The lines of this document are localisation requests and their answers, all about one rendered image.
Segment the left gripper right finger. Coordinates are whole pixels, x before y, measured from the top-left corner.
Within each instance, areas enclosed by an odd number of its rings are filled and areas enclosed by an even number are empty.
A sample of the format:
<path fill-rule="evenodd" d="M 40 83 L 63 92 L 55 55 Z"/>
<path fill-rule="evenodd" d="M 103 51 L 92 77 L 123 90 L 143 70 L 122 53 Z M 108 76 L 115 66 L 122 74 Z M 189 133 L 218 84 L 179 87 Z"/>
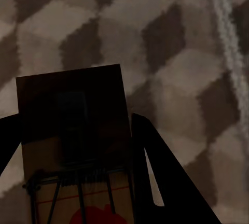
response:
<path fill-rule="evenodd" d="M 153 124 L 132 114 L 136 224 L 221 224 Z M 165 206 L 154 204 L 145 150 Z"/>

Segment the mousetrap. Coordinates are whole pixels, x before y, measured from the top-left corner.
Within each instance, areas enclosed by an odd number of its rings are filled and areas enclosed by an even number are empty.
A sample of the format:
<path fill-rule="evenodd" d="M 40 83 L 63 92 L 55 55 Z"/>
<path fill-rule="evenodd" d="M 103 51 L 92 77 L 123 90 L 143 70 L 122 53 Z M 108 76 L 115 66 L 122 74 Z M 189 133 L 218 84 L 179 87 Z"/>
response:
<path fill-rule="evenodd" d="M 16 77 L 28 224 L 136 224 L 120 64 Z"/>

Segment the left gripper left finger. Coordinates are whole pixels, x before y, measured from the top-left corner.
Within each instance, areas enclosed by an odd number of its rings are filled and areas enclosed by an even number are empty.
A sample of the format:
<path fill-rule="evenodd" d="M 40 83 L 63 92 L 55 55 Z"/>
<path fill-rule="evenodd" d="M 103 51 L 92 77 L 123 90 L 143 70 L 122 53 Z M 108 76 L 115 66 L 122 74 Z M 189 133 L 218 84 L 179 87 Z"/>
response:
<path fill-rule="evenodd" d="M 22 114 L 0 119 L 0 175 L 22 141 Z"/>

